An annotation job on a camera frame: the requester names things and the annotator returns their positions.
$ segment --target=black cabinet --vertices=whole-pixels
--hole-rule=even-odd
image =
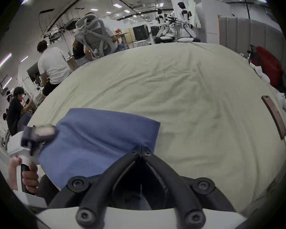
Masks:
[[[136,41],[146,40],[147,38],[149,38],[147,25],[133,27],[133,33],[136,38]]]

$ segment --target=black handle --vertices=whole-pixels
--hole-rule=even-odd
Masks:
[[[198,198],[191,188],[167,163],[145,147],[142,148],[142,159],[153,167],[170,190],[183,228],[202,228],[206,222],[206,217]]]
[[[129,170],[139,158],[140,155],[136,151],[124,155],[105,170],[99,181],[92,185],[76,213],[76,221],[81,227],[97,228],[103,223],[102,216],[109,192],[125,170]]]
[[[27,190],[26,186],[22,182],[22,179],[23,179],[22,172],[23,171],[30,171],[30,168],[27,165],[21,164],[21,187],[22,187],[22,191],[24,193],[29,193],[31,195],[34,195],[33,193],[31,193]]]

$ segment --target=man in black shirt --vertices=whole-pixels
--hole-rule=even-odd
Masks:
[[[32,117],[31,113],[27,113],[27,111],[31,107],[33,101],[30,100],[29,104],[24,108],[21,105],[21,101],[23,100],[23,95],[24,95],[23,88],[16,87],[13,94],[14,97],[11,100],[10,106],[8,108],[7,123],[8,123],[8,130],[11,135],[15,135],[17,132],[21,131],[21,127],[23,125],[27,125],[27,123]]]

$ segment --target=man in white t-shirt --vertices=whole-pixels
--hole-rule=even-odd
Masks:
[[[46,41],[37,45],[37,51],[41,53],[38,61],[38,70],[44,89],[42,93],[48,96],[68,75],[71,70],[65,61],[63,51],[59,48],[48,48]]]

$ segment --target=screw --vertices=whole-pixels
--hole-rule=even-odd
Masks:
[[[95,219],[95,214],[87,209],[80,209],[76,214],[77,222],[84,225],[93,224]]]
[[[198,183],[198,187],[200,189],[206,190],[209,188],[209,184],[206,181],[201,181]]]
[[[76,179],[72,182],[72,186],[74,186],[74,187],[78,187],[78,186],[82,186],[82,185],[84,185],[84,182],[80,179]]]
[[[185,223],[186,224],[199,224],[202,223],[203,221],[203,216],[201,212],[199,211],[193,211],[187,214],[185,218]]]

